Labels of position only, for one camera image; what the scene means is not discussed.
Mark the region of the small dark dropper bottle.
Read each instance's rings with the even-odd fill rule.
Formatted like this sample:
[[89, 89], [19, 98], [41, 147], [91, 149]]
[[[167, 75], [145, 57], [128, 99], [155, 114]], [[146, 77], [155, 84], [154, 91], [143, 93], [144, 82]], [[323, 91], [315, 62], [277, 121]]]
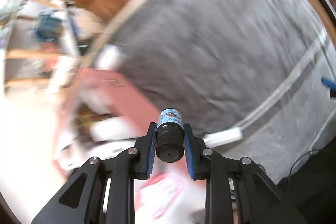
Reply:
[[161, 112], [156, 138], [156, 154], [159, 160], [174, 163], [183, 157], [184, 125], [182, 115], [178, 110], [170, 108]]

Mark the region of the white plush dog toy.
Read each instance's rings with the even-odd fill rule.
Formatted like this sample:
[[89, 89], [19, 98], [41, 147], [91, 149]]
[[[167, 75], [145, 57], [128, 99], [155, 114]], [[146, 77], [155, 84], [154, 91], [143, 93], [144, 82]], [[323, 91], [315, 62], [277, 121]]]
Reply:
[[205, 223], [206, 183], [173, 172], [134, 182], [135, 223]]

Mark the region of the white plastic bottle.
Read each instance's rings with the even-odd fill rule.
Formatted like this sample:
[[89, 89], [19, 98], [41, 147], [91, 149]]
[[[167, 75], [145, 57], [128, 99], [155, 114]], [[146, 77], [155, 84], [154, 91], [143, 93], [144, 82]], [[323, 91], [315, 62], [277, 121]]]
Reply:
[[203, 140], [207, 147], [214, 148], [239, 141], [243, 138], [243, 131], [239, 127], [233, 127], [224, 131], [206, 134]]

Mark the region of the pink storage box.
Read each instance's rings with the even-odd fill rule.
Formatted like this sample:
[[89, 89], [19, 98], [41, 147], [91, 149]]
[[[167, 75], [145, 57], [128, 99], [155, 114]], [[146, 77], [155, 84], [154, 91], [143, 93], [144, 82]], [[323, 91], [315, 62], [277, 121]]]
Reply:
[[52, 164], [61, 178], [92, 156], [115, 157], [146, 134], [160, 110], [120, 73], [81, 69], [58, 112]]

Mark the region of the grey blanket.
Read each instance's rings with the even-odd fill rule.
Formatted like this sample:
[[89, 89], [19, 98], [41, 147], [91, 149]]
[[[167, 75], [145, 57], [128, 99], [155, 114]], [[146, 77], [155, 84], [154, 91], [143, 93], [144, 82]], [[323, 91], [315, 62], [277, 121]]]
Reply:
[[335, 49], [307, 0], [148, 0], [109, 43], [126, 56], [118, 71], [195, 135], [241, 128], [218, 151], [275, 182], [333, 137], [321, 77], [335, 77]]

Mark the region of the wooden shelf rack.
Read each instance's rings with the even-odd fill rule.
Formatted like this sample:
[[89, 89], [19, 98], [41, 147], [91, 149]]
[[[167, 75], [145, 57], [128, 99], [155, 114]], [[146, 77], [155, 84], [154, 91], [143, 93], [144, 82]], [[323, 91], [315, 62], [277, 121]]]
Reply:
[[1, 0], [1, 92], [66, 87], [80, 59], [62, 0]]

